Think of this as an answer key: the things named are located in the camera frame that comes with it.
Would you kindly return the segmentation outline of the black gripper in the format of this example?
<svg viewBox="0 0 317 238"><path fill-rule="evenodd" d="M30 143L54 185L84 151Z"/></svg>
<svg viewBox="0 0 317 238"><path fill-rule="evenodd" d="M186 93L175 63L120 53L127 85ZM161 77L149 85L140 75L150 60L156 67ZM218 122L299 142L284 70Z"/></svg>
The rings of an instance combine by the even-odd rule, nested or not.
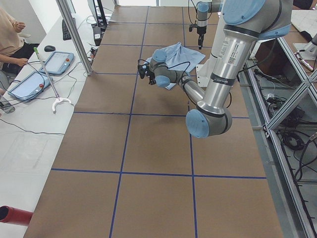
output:
<svg viewBox="0 0 317 238"><path fill-rule="evenodd" d="M197 33L199 34L198 46L199 46L199 50L201 50L203 47L203 37L206 34L206 26L198 26Z"/></svg>
<svg viewBox="0 0 317 238"><path fill-rule="evenodd" d="M155 85L155 83L156 83L155 74L153 71L151 71L150 65L147 66L146 76L149 78L149 84Z"/></svg>

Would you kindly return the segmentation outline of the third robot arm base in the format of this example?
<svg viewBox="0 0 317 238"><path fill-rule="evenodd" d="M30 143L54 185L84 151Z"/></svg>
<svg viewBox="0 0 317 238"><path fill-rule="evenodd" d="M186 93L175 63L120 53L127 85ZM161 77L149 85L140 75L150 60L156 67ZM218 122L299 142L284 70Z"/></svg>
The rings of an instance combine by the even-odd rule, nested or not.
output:
<svg viewBox="0 0 317 238"><path fill-rule="evenodd" d="M307 31L301 31L300 35L307 43L294 43L294 47L303 59L313 60L317 56L317 35L312 37Z"/></svg>

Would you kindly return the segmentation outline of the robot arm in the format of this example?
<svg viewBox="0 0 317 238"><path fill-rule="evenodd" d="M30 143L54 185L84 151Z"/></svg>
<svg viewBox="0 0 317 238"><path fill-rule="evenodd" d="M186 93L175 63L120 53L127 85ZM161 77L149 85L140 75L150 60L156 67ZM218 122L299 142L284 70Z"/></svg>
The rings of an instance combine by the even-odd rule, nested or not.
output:
<svg viewBox="0 0 317 238"><path fill-rule="evenodd" d="M198 46L199 50L203 47L204 35L207 31L207 24L208 24L208 14L213 12L220 12L222 9L222 0L211 0L209 2L206 1L199 1L196 4L197 8L197 33L199 35L198 38Z"/></svg>
<svg viewBox="0 0 317 238"><path fill-rule="evenodd" d="M138 67L150 84L166 87L178 84L196 105L186 115L190 134L206 138L227 132L232 116L225 101L251 48L258 40L275 39L288 34L291 26L291 0L212 0L197 4L196 28L205 33L208 14L221 12L224 39L211 71L206 89L202 89L184 70L171 70L166 53L157 49L149 63Z"/></svg>

